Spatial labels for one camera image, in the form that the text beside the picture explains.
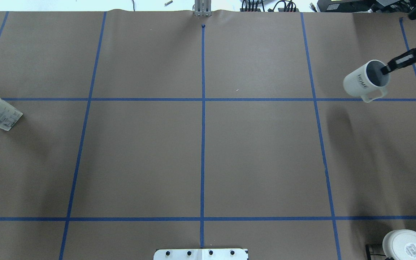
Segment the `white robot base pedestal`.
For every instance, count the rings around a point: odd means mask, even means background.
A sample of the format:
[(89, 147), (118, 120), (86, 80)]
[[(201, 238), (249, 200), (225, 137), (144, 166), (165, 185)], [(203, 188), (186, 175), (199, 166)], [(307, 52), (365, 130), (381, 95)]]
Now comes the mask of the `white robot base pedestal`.
[(154, 260), (249, 260), (242, 248), (195, 248), (157, 250)]

